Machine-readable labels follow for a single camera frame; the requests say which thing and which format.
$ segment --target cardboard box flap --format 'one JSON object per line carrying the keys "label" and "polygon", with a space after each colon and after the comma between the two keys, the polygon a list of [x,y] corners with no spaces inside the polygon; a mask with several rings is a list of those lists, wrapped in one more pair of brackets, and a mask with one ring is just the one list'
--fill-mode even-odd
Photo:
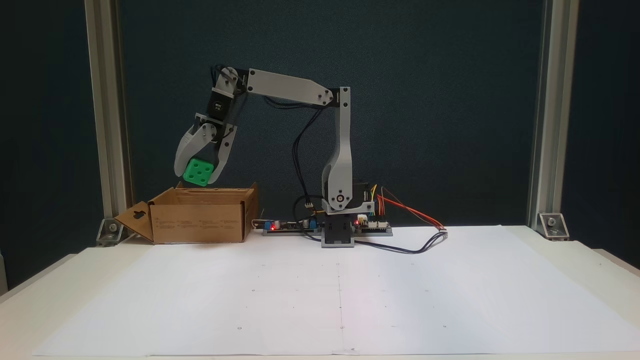
{"label": "cardboard box flap", "polygon": [[151,242],[154,241],[151,217],[149,216],[149,206],[146,202],[141,201],[135,204],[124,213],[115,217],[115,219],[143,238]]}
{"label": "cardboard box flap", "polygon": [[178,205],[178,198],[174,188],[169,188],[162,194],[154,197],[149,201],[149,205]]}
{"label": "cardboard box flap", "polygon": [[180,205],[238,205],[253,189],[176,189],[175,196]]}

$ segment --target green cube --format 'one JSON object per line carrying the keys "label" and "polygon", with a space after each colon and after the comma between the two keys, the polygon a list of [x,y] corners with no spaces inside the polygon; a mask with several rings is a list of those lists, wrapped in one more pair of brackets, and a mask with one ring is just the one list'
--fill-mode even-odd
{"label": "green cube", "polygon": [[207,186],[211,173],[213,173],[213,164],[192,158],[187,165],[187,169],[184,171],[183,177],[190,183]]}

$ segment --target orange wire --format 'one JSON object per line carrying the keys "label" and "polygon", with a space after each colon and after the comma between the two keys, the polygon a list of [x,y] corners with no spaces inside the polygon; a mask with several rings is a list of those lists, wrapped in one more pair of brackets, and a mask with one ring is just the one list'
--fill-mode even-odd
{"label": "orange wire", "polygon": [[436,225],[436,227],[442,228],[442,229],[444,228],[444,225],[442,225],[439,221],[437,221],[436,219],[430,217],[429,215],[423,214],[420,211],[417,211],[416,209],[412,209],[412,208],[410,208],[410,207],[408,207],[406,205],[403,205],[403,204],[400,204],[400,203],[395,202],[393,200],[390,200],[390,199],[388,199],[388,198],[386,198],[386,197],[384,197],[382,195],[378,195],[378,201],[387,201],[390,204],[397,206],[398,208],[407,209],[407,210],[411,211],[412,213],[414,213],[416,215],[420,215],[420,216],[426,218],[427,220],[433,222],[434,225]]}

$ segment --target black cable bundle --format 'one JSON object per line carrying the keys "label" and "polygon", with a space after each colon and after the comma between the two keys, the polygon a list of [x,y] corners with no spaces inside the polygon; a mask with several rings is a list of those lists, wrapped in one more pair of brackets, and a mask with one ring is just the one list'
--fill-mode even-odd
{"label": "black cable bundle", "polygon": [[320,116],[320,114],[322,114],[324,109],[326,109],[326,106],[311,105],[311,104],[305,104],[302,102],[278,102],[266,96],[264,96],[263,99],[267,103],[267,105],[278,110],[291,110],[291,109],[302,109],[302,108],[316,110],[316,112],[313,114],[311,119],[307,122],[307,125],[305,125],[302,131],[300,131],[300,134],[298,134],[298,137],[296,137],[296,140],[293,141],[293,146],[291,147],[291,157],[293,158],[293,167],[296,169],[296,175],[298,176],[298,181],[300,182],[300,186],[302,186],[302,191],[305,193],[304,198],[307,201],[307,203],[309,203],[311,202],[312,197],[309,195],[309,192],[307,191],[305,179],[302,175],[302,168],[300,167],[300,158],[298,155],[298,147],[300,146],[300,139],[302,139],[302,136],[304,135],[305,131],[317,120],[317,118]]}

